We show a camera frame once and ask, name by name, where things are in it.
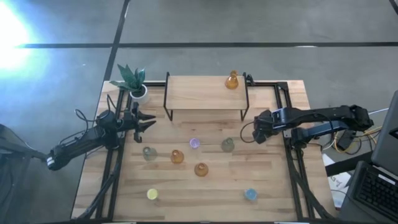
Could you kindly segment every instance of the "white flower pot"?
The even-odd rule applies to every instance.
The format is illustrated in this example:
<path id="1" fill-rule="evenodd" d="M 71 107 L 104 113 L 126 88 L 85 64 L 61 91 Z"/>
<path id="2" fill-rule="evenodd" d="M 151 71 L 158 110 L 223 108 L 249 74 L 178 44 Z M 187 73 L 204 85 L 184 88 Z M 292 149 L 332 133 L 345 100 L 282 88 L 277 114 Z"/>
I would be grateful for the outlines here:
<path id="1" fill-rule="evenodd" d="M 130 92 L 130 96 L 132 98 L 133 102 L 137 102 L 139 105 L 144 105 L 149 101 L 149 95 L 148 95 L 148 89 L 145 85 L 142 85 L 142 87 L 144 87 L 145 89 L 145 93 L 140 96 L 140 97 L 135 97 L 132 95 L 132 93 Z"/>

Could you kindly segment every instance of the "orange glass vase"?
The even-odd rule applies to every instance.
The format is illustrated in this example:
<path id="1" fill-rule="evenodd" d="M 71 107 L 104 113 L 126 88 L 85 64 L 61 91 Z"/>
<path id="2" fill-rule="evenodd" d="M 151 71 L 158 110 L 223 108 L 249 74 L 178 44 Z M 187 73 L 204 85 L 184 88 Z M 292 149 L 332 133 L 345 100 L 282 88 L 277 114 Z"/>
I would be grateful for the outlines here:
<path id="1" fill-rule="evenodd" d="M 204 177 L 209 173 L 209 167 L 204 163 L 199 163 L 195 166 L 195 174 L 199 177 Z"/>
<path id="2" fill-rule="evenodd" d="M 172 163 L 180 164 L 184 160 L 184 154 L 182 153 L 182 151 L 173 150 L 172 156 L 170 158 L 172 160 Z"/>
<path id="3" fill-rule="evenodd" d="M 229 74 L 229 77 L 225 81 L 225 86 L 229 88 L 230 90 L 234 90 L 238 87 L 238 72 L 236 70 L 232 70 L 231 73 Z"/>

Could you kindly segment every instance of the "black floor stripe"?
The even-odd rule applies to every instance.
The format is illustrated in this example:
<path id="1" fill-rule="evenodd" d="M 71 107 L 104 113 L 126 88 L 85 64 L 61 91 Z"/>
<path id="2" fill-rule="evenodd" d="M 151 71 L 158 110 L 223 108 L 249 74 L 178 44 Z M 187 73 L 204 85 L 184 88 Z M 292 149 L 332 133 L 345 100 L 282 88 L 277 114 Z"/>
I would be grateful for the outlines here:
<path id="1" fill-rule="evenodd" d="M 21 44 L 16 48 L 22 49 L 90 49 L 111 48 L 113 44 Z"/>
<path id="2" fill-rule="evenodd" d="M 395 0 L 389 0 L 391 3 L 392 8 L 394 8 L 396 14 L 398 15 L 398 6 L 397 3 L 395 2 Z"/>
<path id="3" fill-rule="evenodd" d="M 118 52 L 118 44 L 120 43 L 120 38 L 122 36 L 124 21 L 126 20 L 126 13 L 127 13 L 127 8 L 129 7 L 129 3 L 130 0 L 124 0 L 122 12 L 120 13 L 118 29 L 116 30 L 111 54 L 109 55 L 108 64 L 106 65 L 105 75 L 103 79 L 104 81 L 109 80 L 112 75 L 114 60 L 116 58 L 116 53 Z"/>
<path id="4" fill-rule="evenodd" d="M 228 47 L 398 47 L 398 42 L 203 42 L 203 43 L 121 43 L 121 44 L 22 44 L 20 49 L 91 49 L 91 48 L 228 48 Z"/>
<path id="5" fill-rule="evenodd" d="M 398 47 L 398 42 L 236 42 L 236 43 L 123 43 L 119 48 L 228 48 L 228 47 Z"/>

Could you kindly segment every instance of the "potted plant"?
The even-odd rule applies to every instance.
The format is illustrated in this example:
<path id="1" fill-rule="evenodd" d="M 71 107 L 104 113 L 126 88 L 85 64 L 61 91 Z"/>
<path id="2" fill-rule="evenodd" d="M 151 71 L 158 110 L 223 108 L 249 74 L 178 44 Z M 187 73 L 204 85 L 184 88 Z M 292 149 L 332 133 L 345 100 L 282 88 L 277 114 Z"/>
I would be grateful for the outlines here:
<path id="1" fill-rule="evenodd" d="M 148 89 L 143 84 L 145 80 L 145 69 L 138 71 L 137 68 L 133 73 L 128 65 L 126 65 L 126 68 L 118 65 L 118 68 L 124 82 L 110 81 L 110 83 L 123 90 L 130 91 L 130 96 L 133 102 L 137 102 L 140 105 L 147 103 L 149 100 Z"/>

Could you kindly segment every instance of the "gray floor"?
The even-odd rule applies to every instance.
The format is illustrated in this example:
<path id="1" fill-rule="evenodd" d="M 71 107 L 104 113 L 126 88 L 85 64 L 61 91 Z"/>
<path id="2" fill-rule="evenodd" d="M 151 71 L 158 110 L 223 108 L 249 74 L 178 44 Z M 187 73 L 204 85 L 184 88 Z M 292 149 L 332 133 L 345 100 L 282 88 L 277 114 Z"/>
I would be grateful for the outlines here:
<path id="1" fill-rule="evenodd" d="M 112 43 L 122 6 L 123 0 L 0 2 L 0 15 L 15 15 L 7 21 L 18 27 L 7 28 L 0 44 Z M 121 36 L 122 43 L 384 41 L 398 41 L 398 15 L 388 0 L 133 0 Z M 2 50 L 0 123 L 49 152 L 84 127 L 75 108 L 94 116 L 110 51 Z M 166 71 L 226 75 L 237 69 L 256 80 L 304 80 L 312 108 L 377 110 L 388 107 L 398 89 L 397 57 L 397 47 L 119 49 L 111 80 L 121 78 L 117 63 L 146 67 L 147 80 L 163 80 Z M 384 116 L 373 116 L 377 126 Z M 82 163 L 78 158 L 50 172 L 33 162 L 21 205 L 9 215 L 13 223 L 68 220 Z"/>

